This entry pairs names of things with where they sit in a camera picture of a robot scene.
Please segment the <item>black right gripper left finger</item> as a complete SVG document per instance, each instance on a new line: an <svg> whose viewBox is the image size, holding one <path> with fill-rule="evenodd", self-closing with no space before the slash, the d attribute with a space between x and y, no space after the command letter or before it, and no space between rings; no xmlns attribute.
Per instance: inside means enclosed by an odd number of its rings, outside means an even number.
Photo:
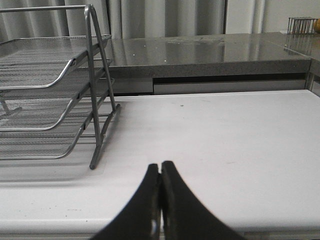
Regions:
<svg viewBox="0 0 320 240"><path fill-rule="evenodd" d="M120 213L92 240L158 240L161 208L161 177L157 164L150 164L131 199Z"/></svg>

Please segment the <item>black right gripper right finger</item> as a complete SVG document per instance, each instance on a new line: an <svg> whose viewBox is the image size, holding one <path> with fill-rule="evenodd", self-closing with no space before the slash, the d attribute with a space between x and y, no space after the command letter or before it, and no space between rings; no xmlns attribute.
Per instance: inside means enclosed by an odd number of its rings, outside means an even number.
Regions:
<svg viewBox="0 0 320 240"><path fill-rule="evenodd" d="M172 161L161 165L166 240L243 240L193 194Z"/></svg>

